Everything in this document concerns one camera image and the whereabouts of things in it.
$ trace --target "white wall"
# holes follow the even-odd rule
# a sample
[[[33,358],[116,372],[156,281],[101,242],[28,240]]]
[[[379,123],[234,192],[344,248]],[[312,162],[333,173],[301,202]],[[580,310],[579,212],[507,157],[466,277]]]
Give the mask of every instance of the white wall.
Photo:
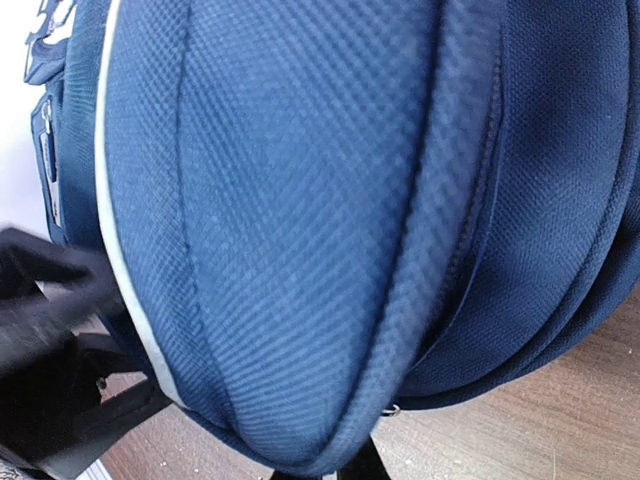
[[[22,83],[25,40],[39,4],[0,0],[0,229],[12,224],[46,236],[30,127],[30,113],[43,89]]]

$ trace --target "textured nylon fabric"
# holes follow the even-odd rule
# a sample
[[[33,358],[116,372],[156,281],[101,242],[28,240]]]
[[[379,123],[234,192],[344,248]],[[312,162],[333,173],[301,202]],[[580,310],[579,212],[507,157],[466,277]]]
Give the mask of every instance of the textured nylon fabric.
[[[108,4],[29,80],[57,73],[54,240],[96,249]],[[390,402],[467,400],[600,324],[640,274],[639,8],[122,0],[109,190],[188,414],[318,476]]]
[[[67,46],[62,111],[56,117],[56,154],[65,237],[102,249],[93,176],[96,87],[109,0],[81,1]]]
[[[399,386],[455,247],[496,4],[148,3],[120,6],[107,90],[137,295],[194,417],[332,471]]]
[[[634,278],[622,277],[606,306],[576,313],[595,288],[637,165],[629,6],[509,2],[502,167],[486,249],[448,329],[407,376],[406,407],[459,402],[549,361],[562,351],[550,342],[574,315],[606,318],[629,292]]]

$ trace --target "gray reflective strip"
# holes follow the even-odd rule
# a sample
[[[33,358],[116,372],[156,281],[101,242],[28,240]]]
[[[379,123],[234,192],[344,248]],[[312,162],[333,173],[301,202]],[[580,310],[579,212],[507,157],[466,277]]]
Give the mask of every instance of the gray reflective strip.
[[[98,201],[98,215],[100,218],[100,230],[102,238],[111,261],[111,267],[116,281],[120,287],[120,293],[124,299],[133,324],[140,336],[140,340],[149,356],[151,365],[160,384],[162,391],[175,403],[184,407],[184,402],[178,394],[171,370],[167,365],[162,350],[153,334],[149,319],[145,314],[131,282],[127,265],[120,248],[118,232],[111,204],[111,192],[109,191],[109,177],[107,174],[107,159],[105,150],[105,103],[107,94],[107,77],[109,74],[109,61],[118,18],[118,9],[121,0],[112,0],[107,17],[107,25],[102,49],[102,62],[100,76],[98,78],[98,94],[96,105],[96,131],[95,131],[95,163],[96,163],[96,195]]]
[[[100,460],[91,465],[86,472],[80,475],[76,480],[113,480],[107,469]]]

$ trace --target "zipper pull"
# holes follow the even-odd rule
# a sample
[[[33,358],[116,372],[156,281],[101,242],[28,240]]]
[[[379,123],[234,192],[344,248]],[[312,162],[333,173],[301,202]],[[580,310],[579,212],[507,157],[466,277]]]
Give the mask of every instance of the zipper pull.
[[[52,106],[51,99],[42,105],[40,111],[44,120],[44,132],[40,134],[40,149],[42,152],[42,163],[49,186],[49,205],[51,206],[51,216],[57,226],[60,226],[60,194],[58,192],[58,162],[56,160],[55,143],[53,139]]]

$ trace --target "wooden floor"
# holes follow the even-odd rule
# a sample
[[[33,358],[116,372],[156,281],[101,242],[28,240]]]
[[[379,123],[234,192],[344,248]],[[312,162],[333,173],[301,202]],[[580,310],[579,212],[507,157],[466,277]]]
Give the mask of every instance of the wooden floor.
[[[394,480],[640,479],[640,289],[583,345],[463,405],[383,420]],[[257,480],[269,471],[169,409],[105,459],[115,480]]]

